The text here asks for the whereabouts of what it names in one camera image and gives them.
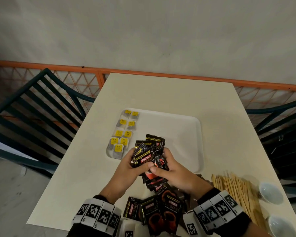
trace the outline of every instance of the white bowl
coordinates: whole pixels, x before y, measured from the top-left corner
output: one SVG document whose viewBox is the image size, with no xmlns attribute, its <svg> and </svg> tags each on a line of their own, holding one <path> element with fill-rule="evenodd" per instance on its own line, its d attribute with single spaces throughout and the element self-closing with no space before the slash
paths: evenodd
<svg viewBox="0 0 296 237">
<path fill-rule="evenodd" d="M 296 231 L 287 219 L 271 215 L 268 224 L 274 237 L 296 237 Z"/>
<path fill-rule="evenodd" d="M 262 197 L 270 203 L 280 204 L 283 202 L 281 191 L 271 183 L 261 183 L 259 185 L 259 191 Z"/>
</svg>

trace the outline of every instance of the table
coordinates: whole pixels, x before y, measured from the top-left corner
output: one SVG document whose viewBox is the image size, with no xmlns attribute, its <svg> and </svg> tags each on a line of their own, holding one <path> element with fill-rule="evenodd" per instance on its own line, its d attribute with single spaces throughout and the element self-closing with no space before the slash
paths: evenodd
<svg viewBox="0 0 296 237">
<path fill-rule="evenodd" d="M 110 180 L 119 160 L 105 154 L 121 111 L 132 107 L 193 116 L 200 120 L 204 147 L 204 178 L 227 170 L 253 184 L 270 182 L 284 195 L 280 205 L 260 201 L 264 217 L 285 216 L 296 229 L 296 215 L 231 83 L 110 74 L 54 176 L 33 210 L 28 224 L 69 230 L 71 219 L 87 198 Z M 128 196 L 150 191 L 138 177 L 116 202 L 124 209 Z"/>
</svg>

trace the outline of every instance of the hand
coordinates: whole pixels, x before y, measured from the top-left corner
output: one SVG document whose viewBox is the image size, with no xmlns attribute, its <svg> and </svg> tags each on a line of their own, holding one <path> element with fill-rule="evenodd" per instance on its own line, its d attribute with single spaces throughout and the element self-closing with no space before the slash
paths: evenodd
<svg viewBox="0 0 296 237">
<path fill-rule="evenodd" d="M 197 199 L 201 198 L 213 188 L 205 180 L 178 163 L 168 148 L 164 148 L 163 152 L 163 157 L 165 157 L 168 162 L 169 171 L 158 167 L 151 167 L 150 171 L 152 173 L 168 179 L 175 187 L 195 196 Z"/>
<path fill-rule="evenodd" d="M 148 162 L 137 168 L 132 168 L 130 162 L 132 160 L 134 149 L 135 148 L 132 148 L 124 156 L 116 168 L 111 180 L 100 192 L 100 195 L 104 196 L 111 204 L 114 204 L 116 200 L 125 194 L 125 191 L 134 183 L 138 175 L 148 171 L 150 167 L 153 166 L 152 162 Z"/>
</svg>

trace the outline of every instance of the left hand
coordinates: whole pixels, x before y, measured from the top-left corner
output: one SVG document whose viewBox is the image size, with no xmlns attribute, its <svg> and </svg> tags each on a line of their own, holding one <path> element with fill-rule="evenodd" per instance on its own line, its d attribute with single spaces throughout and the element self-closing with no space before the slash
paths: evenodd
<svg viewBox="0 0 296 237">
<path fill-rule="evenodd" d="M 137 168 L 132 168 L 130 166 L 130 162 L 132 160 L 134 150 L 135 148 L 132 148 L 128 151 L 116 168 L 111 180 L 100 192 L 100 195 L 104 196 L 111 204 L 114 204 L 116 200 L 125 194 L 126 190 L 134 183 L 138 175 L 153 167 L 153 163 L 148 162 Z"/>
</svg>

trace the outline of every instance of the finger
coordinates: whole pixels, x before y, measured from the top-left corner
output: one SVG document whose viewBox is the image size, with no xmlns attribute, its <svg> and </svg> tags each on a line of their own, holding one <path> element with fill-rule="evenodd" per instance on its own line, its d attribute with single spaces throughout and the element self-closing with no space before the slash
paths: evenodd
<svg viewBox="0 0 296 237">
<path fill-rule="evenodd" d="M 171 180 L 171 176 L 173 175 L 171 171 L 166 171 L 155 166 L 151 167 L 150 171 L 155 175 L 166 178 L 168 180 Z"/>
<path fill-rule="evenodd" d="M 132 160 L 132 156 L 133 156 L 133 154 L 134 154 L 134 150 L 135 150 L 135 148 L 131 148 L 131 149 L 127 152 L 127 154 L 124 156 L 124 158 L 123 158 L 122 160 L 124 160 L 124 161 L 130 163 L 131 160 Z"/>
<path fill-rule="evenodd" d="M 144 163 L 143 165 L 139 166 L 139 167 L 136 167 L 134 168 L 134 172 L 136 174 L 136 176 L 146 172 L 146 171 L 149 171 L 149 169 L 153 167 L 153 163 L 152 162 L 147 162 L 147 163 Z"/>
<path fill-rule="evenodd" d="M 163 155 L 164 158 L 166 158 L 167 162 L 171 162 L 171 161 L 175 161 L 171 151 L 169 150 L 169 148 L 164 148 L 163 149 Z"/>
</svg>

